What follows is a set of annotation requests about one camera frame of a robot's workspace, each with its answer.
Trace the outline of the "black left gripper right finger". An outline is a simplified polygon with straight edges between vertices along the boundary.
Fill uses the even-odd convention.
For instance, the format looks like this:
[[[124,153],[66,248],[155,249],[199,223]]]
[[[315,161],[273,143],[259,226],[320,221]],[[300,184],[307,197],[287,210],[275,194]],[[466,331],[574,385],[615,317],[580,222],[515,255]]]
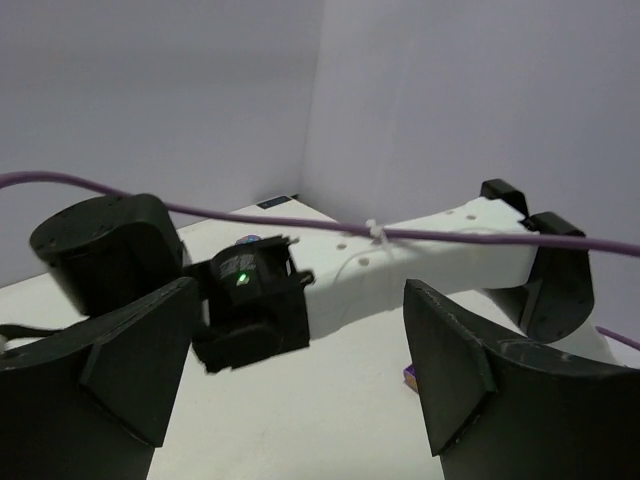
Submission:
[[[534,342],[419,280],[403,317],[448,479],[635,479],[639,373]]]

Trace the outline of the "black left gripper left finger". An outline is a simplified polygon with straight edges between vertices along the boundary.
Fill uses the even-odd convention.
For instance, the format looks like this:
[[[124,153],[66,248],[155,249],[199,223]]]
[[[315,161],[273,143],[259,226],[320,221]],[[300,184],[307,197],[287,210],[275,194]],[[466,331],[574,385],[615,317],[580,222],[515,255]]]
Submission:
[[[163,445],[199,293],[183,277],[65,329],[6,324],[4,479],[144,479]]]

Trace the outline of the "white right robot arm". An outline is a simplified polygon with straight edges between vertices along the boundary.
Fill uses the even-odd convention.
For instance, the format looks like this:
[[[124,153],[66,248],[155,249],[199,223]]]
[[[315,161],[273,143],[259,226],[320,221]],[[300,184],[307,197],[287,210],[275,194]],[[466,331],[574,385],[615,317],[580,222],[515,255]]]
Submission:
[[[193,261],[149,194],[108,194],[41,223],[30,245],[82,314],[121,308],[172,280],[199,287],[204,319],[193,349],[210,372],[305,348],[402,304],[409,279],[449,295],[481,290],[527,338],[590,360],[614,361],[589,316],[594,294],[580,233],[554,216],[530,217],[522,195],[497,181],[466,204],[406,223],[432,241],[308,232],[243,239]]]

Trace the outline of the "purple lego brick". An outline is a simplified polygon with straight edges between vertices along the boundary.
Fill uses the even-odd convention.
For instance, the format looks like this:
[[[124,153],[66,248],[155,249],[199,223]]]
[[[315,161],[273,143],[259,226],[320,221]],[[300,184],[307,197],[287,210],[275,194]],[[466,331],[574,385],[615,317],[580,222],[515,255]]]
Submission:
[[[415,393],[418,392],[417,377],[414,365],[411,364],[403,370],[404,383]]]

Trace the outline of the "right blue table label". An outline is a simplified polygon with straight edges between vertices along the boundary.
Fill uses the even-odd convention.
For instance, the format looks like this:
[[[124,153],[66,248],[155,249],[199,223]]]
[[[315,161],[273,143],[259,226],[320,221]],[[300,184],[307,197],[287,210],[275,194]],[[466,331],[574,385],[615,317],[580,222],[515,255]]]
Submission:
[[[262,201],[260,203],[257,204],[257,206],[263,210],[267,210],[273,207],[276,207],[278,205],[287,203],[289,201],[291,201],[292,198],[286,195],[282,195],[282,196],[277,196],[265,201]]]

